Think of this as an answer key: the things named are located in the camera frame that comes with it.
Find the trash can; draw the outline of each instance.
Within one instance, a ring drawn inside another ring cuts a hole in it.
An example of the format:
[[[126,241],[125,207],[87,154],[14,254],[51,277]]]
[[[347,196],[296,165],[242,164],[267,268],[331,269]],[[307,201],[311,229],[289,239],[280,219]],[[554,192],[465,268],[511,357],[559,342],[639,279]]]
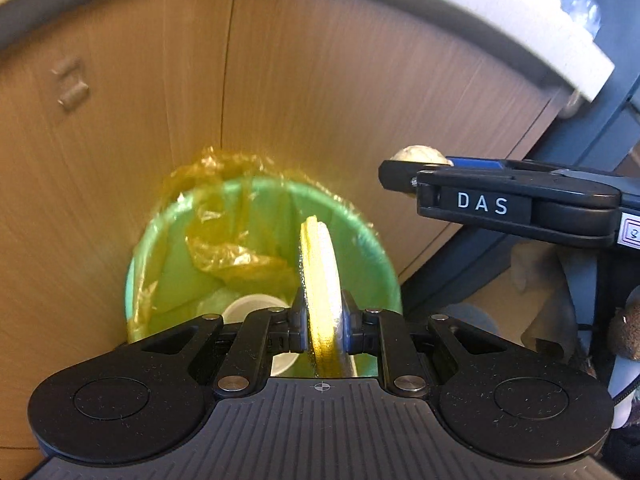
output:
[[[148,225],[127,279],[129,341],[201,314],[222,314],[249,294],[291,304],[300,284],[300,225],[308,216],[328,226],[341,287],[358,306],[401,312],[392,264],[352,206],[306,182],[235,178],[180,194]],[[207,221],[214,221],[213,229]],[[363,376],[378,372],[370,356],[358,356],[356,369]],[[284,375],[312,376],[308,358],[297,359]]]

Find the label with purple border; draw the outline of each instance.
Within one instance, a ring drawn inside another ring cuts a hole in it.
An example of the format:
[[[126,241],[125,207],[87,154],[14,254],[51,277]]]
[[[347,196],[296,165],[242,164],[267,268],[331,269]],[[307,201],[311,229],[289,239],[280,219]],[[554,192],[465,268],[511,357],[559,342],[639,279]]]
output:
[[[640,249],[640,216],[622,213],[618,243]]]

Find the gray ribbed plate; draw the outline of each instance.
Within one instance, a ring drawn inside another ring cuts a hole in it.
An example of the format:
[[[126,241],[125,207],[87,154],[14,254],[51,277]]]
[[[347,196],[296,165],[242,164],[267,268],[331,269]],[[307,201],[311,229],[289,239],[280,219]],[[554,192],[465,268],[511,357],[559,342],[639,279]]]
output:
[[[613,480],[595,460],[527,468],[457,443],[430,407],[374,379],[269,379],[260,393],[218,403],[183,446],[145,463],[103,468],[52,458],[35,480]]]

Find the wooden cabinet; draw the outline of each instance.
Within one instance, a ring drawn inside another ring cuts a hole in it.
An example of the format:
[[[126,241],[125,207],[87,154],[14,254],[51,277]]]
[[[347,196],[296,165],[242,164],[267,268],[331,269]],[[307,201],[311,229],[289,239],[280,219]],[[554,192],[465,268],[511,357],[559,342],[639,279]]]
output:
[[[65,111],[79,82],[88,92]],[[370,0],[97,0],[10,47],[0,478],[37,456],[26,406],[38,382],[125,340],[132,248],[162,178],[202,147],[269,155],[348,198],[404,277],[455,227],[382,190],[379,163],[409,144],[524,156],[562,96]]]

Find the green trash bin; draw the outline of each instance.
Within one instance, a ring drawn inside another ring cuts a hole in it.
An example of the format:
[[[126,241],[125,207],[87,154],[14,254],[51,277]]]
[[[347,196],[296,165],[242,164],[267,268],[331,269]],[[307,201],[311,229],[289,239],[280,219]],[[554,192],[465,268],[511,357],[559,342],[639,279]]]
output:
[[[245,200],[247,185],[250,186],[249,207]],[[153,291],[153,307],[148,313],[148,330],[146,333],[130,330],[130,342],[207,312],[222,314],[229,304],[248,292],[278,296],[277,291],[261,290],[259,282],[254,290],[236,290],[233,283],[203,272],[194,264],[187,236],[206,196],[207,187],[184,193],[151,221],[140,240],[127,279],[128,324],[141,294],[138,290],[136,298],[134,269],[145,273],[147,288]],[[394,268],[375,232],[352,207],[317,187],[271,176],[223,182],[222,198],[230,228],[239,221],[244,225],[242,243],[254,253],[283,259],[296,279],[300,225],[309,216],[316,216],[331,234],[340,285],[350,291],[358,306],[402,311]],[[289,304],[292,300],[280,298]],[[356,369],[360,376],[378,373],[375,358],[366,355],[356,357]],[[283,375],[312,377],[309,359],[301,356]]]

